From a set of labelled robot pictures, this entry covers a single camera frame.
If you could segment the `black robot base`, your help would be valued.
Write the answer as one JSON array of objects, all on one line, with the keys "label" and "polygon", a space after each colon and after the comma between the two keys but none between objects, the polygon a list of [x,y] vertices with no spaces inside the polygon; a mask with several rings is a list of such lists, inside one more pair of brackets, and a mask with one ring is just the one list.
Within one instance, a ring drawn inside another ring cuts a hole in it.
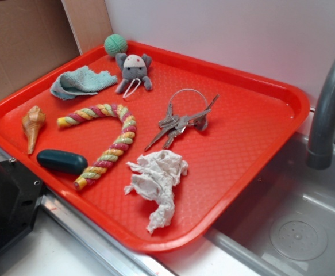
[{"label": "black robot base", "polygon": [[20,161],[0,161],[0,254],[33,230],[43,191],[42,179]]}]

